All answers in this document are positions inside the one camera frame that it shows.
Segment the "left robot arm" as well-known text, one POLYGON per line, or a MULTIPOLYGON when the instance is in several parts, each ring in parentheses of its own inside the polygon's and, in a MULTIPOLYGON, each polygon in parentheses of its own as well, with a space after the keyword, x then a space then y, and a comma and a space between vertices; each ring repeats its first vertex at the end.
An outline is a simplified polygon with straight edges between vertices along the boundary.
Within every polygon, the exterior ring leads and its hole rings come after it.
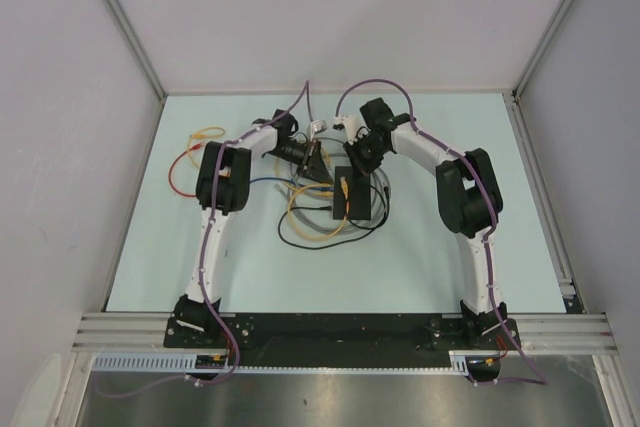
POLYGON ((205 147, 195 195, 201 208, 201 233, 194 270, 179 297, 173 318, 197 345, 214 344, 221 334, 219 306, 222 287, 218 277, 227 252, 230 226, 246 207, 252 164, 266 155, 297 167, 297 173, 316 183, 329 184, 331 175, 322 143, 312 133, 296 139, 298 122, 284 111, 272 119, 258 119, 235 140, 210 142, 205 147))

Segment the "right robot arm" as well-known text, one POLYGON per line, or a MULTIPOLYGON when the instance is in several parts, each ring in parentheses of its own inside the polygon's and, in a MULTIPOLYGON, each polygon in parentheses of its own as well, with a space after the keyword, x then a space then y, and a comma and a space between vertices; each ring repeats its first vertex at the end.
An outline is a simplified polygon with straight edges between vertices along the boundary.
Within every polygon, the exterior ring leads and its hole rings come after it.
POLYGON ((473 348, 484 348, 497 332, 510 335, 493 256, 503 199, 488 153, 481 148, 456 150, 420 129, 410 112, 393 114, 381 98, 367 102, 358 116, 335 115, 333 128, 345 132, 343 148, 360 176, 380 167, 389 152, 413 160, 434 175, 440 218, 455 234, 460 249, 462 338, 473 348))

